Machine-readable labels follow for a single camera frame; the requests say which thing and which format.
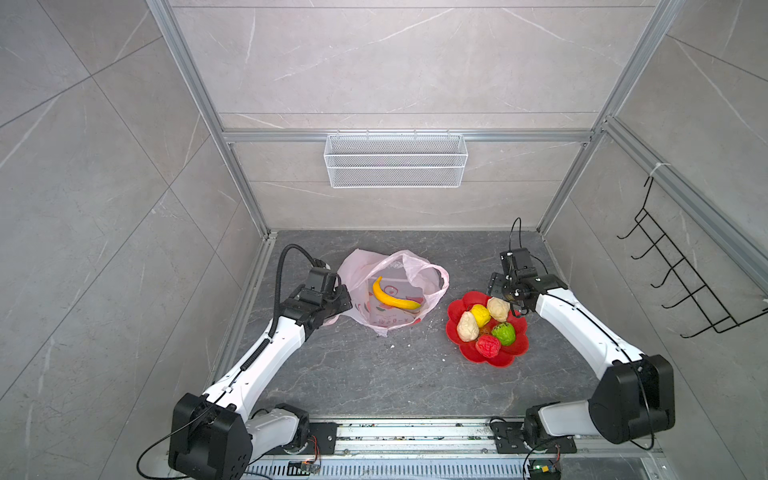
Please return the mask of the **beige round fake fruit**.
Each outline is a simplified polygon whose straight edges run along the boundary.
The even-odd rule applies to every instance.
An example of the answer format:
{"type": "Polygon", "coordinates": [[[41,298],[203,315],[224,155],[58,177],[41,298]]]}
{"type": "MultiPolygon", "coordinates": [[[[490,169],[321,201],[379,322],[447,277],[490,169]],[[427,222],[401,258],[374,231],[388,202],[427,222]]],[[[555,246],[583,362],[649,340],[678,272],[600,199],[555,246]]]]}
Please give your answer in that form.
{"type": "Polygon", "coordinates": [[[496,297],[491,297],[488,299],[486,308],[489,312],[489,315],[499,323],[506,322],[511,312],[510,303],[496,297]]]}

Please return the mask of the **yellow fake lemon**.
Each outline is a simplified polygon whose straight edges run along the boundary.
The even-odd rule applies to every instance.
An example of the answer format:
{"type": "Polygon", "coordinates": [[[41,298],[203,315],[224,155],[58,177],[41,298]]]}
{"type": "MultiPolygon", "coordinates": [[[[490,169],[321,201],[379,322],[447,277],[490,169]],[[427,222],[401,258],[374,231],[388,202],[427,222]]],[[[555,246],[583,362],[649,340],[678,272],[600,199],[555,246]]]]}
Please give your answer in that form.
{"type": "Polygon", "coordinates": [[[475,322],[480,329],[484,328],[492,319],[489,310],[481,304],[473,305],[470,313],[474,317],[475,322]]]}

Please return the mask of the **pink plastic fruit-print bag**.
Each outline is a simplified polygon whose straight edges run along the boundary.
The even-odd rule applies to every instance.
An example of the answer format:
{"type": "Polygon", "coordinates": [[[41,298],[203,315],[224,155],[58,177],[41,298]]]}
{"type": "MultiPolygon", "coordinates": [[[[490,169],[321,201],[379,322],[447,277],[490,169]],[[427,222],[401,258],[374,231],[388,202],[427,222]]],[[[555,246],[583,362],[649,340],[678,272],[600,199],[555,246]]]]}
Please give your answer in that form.
{"type": "Polygon", "coordinates": [[[424,319],[449,287],[447,270],[409,250],[384,255],[356,249],[342,262],[338,274],[352,301],[352,308],[343,315],[380,336],[424,319]],[[409,311],[381,304],[372,291],[378,277],[386,293],[419,302],[421,308],[409,311]]]}

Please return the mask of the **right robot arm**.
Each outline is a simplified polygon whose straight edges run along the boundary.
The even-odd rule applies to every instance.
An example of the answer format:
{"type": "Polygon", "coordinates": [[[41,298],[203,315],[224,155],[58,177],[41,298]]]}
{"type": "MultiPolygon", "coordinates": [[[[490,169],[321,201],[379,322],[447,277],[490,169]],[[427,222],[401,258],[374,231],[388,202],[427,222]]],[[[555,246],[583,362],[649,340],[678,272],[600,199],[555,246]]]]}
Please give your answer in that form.
{"type": "Polygon", "coordinates": [[[533,310],[578,350],[599,383],[590,398],[529,408],[523,426],[534,449],[556,438],[601,436],[613,444],[654,438],[676,423],[674,370],[611,331],[557,276],[494,273],[488,294],[533,310]]]}

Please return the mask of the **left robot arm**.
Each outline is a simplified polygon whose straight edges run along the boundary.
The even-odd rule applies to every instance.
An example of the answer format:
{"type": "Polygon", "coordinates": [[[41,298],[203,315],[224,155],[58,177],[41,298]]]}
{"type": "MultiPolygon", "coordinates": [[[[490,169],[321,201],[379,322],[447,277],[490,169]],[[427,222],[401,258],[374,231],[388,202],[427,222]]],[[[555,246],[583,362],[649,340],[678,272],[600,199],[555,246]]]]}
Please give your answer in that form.
{"type": "Polygon", "coordinates": [[[351,309],[340,276],[308,255],[306,280],[288,296],[274,294],[273,317],[244,356],[204,393],[175,405],[168,465],[181,479],[239,479],[264,454],[299,453],[310,440],[306,411],[286,403],[255,405],[283,364],[327,320],[351,309]]]}

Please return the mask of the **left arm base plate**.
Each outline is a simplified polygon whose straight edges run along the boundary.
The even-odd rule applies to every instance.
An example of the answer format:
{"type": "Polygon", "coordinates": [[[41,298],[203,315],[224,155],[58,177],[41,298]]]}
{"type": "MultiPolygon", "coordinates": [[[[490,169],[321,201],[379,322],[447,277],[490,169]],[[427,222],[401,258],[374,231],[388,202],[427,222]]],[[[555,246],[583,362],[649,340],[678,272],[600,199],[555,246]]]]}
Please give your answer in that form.
{"type": "Polygon", "coordinates": [[[301,454],[313,455],[314,450],[318,449],[322,457],[333,455],[336,449],[338,429],[339,424],[335,422],[310,422],[301,454]]]}

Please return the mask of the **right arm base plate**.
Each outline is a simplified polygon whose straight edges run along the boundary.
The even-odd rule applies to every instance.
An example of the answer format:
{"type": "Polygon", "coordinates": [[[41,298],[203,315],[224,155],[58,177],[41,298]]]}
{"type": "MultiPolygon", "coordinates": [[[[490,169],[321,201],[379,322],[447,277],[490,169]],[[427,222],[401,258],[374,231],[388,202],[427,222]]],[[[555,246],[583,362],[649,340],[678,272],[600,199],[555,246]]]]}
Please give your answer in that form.
{"type": "Polygon", "coordinates": [[[553,437],[528,420],[507,420],[492,417],[488,422],[499,454],[529,452],[574,454],[577,447],[572,437],[553,437]]]}

